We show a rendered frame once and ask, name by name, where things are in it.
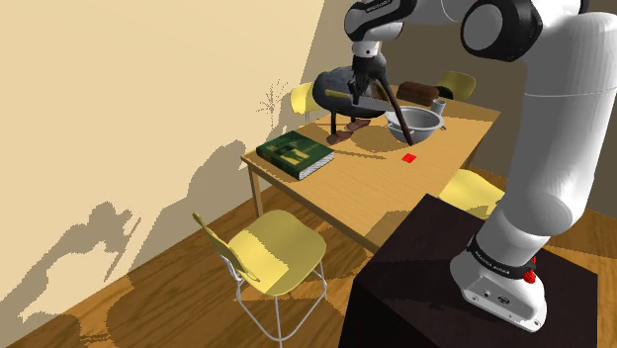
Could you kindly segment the dark long-beaked bird figure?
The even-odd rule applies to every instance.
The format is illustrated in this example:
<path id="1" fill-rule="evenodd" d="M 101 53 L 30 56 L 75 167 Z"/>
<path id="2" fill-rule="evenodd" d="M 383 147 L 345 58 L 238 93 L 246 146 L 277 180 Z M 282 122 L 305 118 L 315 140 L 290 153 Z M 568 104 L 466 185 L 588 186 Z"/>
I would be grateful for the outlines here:
<path id="1" fill-rule="evenodd" d="M 389 102 L 394 108 L 407 143 L 413 145 L 407 124 L 402 117 L 400 105 L 389 85 L 386 60 L 382 54 L 379 53 L 375 56 L 371 83 L 366 88 L 356 88 L 353 85 L 352 66 L 324 71 L 315 79 L 312 88 L 313 97 L 323 109 L 331 114 L 331 135 L 326 138 L 326 141 L 329 144 L 336 144 L 350 138 L 355 130 L 366 125 L 366 121 L 376 118 L 384 112 L 355 107 L 347 99 L 327 97 L 324 93 L 325 89 L 352 94 L 355 103 L 358 102 L 360 96 Z"/>

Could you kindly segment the brown bread loaf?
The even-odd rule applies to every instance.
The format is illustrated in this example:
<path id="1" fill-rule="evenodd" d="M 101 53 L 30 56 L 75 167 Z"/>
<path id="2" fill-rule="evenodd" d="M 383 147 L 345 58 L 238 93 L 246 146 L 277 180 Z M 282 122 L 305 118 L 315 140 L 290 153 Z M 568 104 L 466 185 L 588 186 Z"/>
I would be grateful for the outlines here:
<path id="1" fill-rule="evenodd" d="M 397 88 L 397 98 L 414 104 L 430 107 L 439 97 L 439 90 L 435 86 L 405 81 Z"/>

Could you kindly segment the yellow chair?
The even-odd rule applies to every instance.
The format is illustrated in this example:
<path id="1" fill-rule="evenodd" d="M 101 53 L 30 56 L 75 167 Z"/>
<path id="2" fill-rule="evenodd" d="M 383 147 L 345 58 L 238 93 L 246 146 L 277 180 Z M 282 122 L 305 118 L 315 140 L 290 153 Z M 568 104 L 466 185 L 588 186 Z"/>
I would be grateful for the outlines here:
<path id="1" fill-rule="evenodd" d="M 322 258 L 326 251 L 323 237 L 289 212 L 274 210 L 258 217 L 230 241 L 223 241 L 204 223 L 199 214 L 193 219 L 209 237 L 215 250 L 236 282 L 235 298 L 244 305 L 241 287 L 250 285 L 274 302 L 302 283 L 307 276 L 319 277 L 327 298 Z"/>
<path id="2" fill-rule="evenodd" d="M 290 103 L 294 113 L 304 115 L 306 122 L 310 122 L 309 113 L 320 109 L 312 94 L 313 83 L 304 83 L 290 92 Z"/>
<path id="3" fill-rule="evenodd" d="M 456 101 L 466 101 L 474 92 L 476 79 L 466 73 L 445 71 L 435 84 L 439 96 Z"/>
<path id="4" fill-rule="evenodd" d="M 471 170 L 459 169 L 438 198 L 477 218 L 487 219 L 504 192 Z"/>

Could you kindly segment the grey metal bowl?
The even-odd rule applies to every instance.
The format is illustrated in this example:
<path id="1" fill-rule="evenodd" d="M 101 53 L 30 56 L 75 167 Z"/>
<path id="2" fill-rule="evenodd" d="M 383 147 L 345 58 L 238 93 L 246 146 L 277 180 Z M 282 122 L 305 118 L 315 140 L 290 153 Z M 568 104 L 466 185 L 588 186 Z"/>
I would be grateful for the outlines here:
<path id="1" fill-rule="evenodd" d="M 413 143 L 419 143 L 429 138 L 435 130 L 443 127 L 440 115 L 418 107 L 401 106 L 404 118 Z M 407 142 L 395 112 L 385 112 L 387 127 L 392 136 L 401 142 Z"/>

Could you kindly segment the green book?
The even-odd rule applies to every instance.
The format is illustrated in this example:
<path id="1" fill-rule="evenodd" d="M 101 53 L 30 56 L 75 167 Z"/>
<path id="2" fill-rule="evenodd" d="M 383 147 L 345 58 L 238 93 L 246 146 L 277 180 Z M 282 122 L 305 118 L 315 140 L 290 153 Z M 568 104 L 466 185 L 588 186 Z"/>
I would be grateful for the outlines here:
<path id="1" fill-rule="evenodd" d="M 293 130 L 259 145 L 256 153 L 299 181 L 334 157 L 329 147 Z"/>

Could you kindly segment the wooden table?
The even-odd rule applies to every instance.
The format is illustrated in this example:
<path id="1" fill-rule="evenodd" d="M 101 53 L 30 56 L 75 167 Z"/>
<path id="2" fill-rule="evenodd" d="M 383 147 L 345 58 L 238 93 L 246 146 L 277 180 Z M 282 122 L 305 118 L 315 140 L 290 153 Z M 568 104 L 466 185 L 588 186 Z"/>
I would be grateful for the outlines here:
<path id="1" fill-rule="evenodd" d="M 379 117 L 333 145 L 334 158 L 298 181 L 250 151 L 248 166 L 256 213 L 263 213 L 258 181 L 264 179 L 312 213 L 377 251 L 425 195 L 438 196 L 469 165 L 499 113 L 449 100 L 444 129 L 409 146 L 396 140 Z M 413 154 L 407 163 L 402 158 Z"/>

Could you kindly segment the dark robot stand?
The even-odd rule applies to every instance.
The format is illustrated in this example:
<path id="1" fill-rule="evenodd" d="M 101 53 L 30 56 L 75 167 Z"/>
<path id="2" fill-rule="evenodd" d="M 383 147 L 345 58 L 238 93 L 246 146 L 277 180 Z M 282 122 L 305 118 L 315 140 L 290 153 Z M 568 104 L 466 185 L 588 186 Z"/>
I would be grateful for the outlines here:
<path id="1" fill-rule="evenodd" d="M 535 333 L 464 300 L 450 274 L 483 221 L 430 195 L 355 277 L 338 348 L 597 348 L 597 276 L 546 249 Z"/>

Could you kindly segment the yellow-handled knife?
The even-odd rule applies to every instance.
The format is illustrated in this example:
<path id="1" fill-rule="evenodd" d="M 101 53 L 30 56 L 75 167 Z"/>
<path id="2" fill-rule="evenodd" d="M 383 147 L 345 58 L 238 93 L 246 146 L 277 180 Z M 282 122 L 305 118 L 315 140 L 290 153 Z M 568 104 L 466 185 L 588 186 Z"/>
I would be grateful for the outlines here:
<path id="1" fill-rule="evenodd" d="M 344 93 L 344 92 L 330 90 L 330 89 L 325 89 L 324 93 L 327 97 L 337 97 L 337 98 L 347 99 L 351 102 L 353 106 L 359 107 L 359 108 L 364 108 L 364 109 L 369 109 L 369 110 L 374 110 L 374 111 L 381 111 L 381 112 L 392 112 L 394 110 L 394 108 L 391 106 L 389 102 L 386 102 L 383 100 L 360 96 L 358 98 L 358 102 L 355 103 L 353 95 L 349 93 Z"/>

